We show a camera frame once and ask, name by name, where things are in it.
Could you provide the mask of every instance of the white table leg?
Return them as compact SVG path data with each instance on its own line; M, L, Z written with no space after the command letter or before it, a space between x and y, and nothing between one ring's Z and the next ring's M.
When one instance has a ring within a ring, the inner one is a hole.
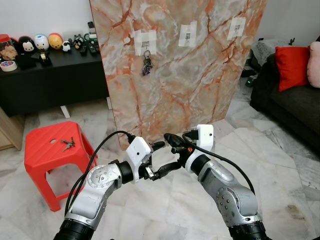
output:
M109 96L106 98L106 102L108 103L108 108L109 108L109 110L111 110L111 109L112 109L112 106L111 106L111 100L110 100L110 97L109 97Z
M62 112L63 112L63 115L65 116L66 119L69 119L70 118L70 113L67 109L67 106L63 105L63 106L60 106Z

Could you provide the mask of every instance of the red plastic stool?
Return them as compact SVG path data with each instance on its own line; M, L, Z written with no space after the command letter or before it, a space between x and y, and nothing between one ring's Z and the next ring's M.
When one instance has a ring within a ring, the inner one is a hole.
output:
M74 147L63 151L67 144L62 140L75 142ZM90 161L93 148L79 125L67 121L31 131L25 140L24 166L42 194L44 200L54 212L61 209L59 201L68 197L69 192L56 196L46 179L46 172L66 164L75 164L84 173Z

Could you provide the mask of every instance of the sofa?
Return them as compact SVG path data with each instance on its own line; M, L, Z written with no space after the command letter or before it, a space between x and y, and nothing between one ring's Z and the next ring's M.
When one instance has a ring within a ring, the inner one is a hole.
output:
M271 54L254 81L250 105L277 118L320 153L320 88L308 84L279 92L279 81Z

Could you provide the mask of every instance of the white paper tag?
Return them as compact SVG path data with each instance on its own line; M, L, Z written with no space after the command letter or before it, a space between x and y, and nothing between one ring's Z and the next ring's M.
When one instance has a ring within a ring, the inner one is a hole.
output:
M234 17L231 21L227 40L231 40L235 37L242 36L242 33L245 29L245 24L246 24L245 17Z
M179 47L196 47L197 21L192 21L190 25L181 25L179 36Z
M144 55L145 51L149 50L150 54L157 54L157 32L150 30L149 32L134 32L134 49L136 56Z

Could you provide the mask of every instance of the black cable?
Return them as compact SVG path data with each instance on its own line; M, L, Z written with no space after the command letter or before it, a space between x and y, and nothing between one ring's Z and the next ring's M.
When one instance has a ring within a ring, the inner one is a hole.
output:
M244 177L244 179L245 179L246 182L248 183L248 185L249 185L249 187L250 187L250 190L253 192L253 194L256 195L254 186L252 185L250 179L248 178L248 176L245 174L245 172L244 172L237 164L235 164L233 161L231 161L231 160L229 160L229 159L227 159L227 158L225 158L225 157L223 157L223 156L220 156L220 155L218 155L218 154L215 154L215 153L213 153L213 152L211 152L211 151L207 151L207 150L205 150L205 149L203 149L203 148L201 148L201 147L193 144L193 143L192 143L191 141L189 141L188 138L186 137L186 133L182 134L182 138L183 138L183 139L185 140L185 142L186 142L187 144L189 144L192 148L197 149L197 150L199 150L199 151L201 151L201 152L203 152L203 153L205 153L205 154L208 154L208 155L210 155L210 156L213 156L213 157L215 157L215 158L217 158L217 159L220 159L221 161L227 162L228 164L234 166L235 169L237 169L237 170L241 173L241 175Z
M125 134L127 135L128 139L129 139L129 142L132 142L132 140L134 139L134 135L131 135L130 133L126 132L126 131L114 131L113 133L111 133L109 136L107 136L100 144L99 146L95 149L94 153L92 154L91 158L90 158L90 161L88 163L88 166L86 167L86 170L84 172L83 175L81 175L81 177L79 177L79 179L75 182L75 184L73 185L70 193L69 193L69 196L68 196L68 199L66 200L66 204L65 204L65 209L64 209L64 215L67 214L68 210L69 210L69 207L70 205L72 205L72 203L74 202L74 200L76 199L76 197L78 196L79 192L80 192L80 189L81 189L81 186L84 184L84 181L86 179L86 176L87 174L89 173L89 170L90 170L90 167L92 165L92 163L94 162L94 159L97 155L97 152L99 151L99 149L102 147L102 145L108 141L112 136L116 135L116 134ZM76 192L72 198L72 201L71 201L71 204L70 204L70 200L71 200L71 197L74 193L76 189Z

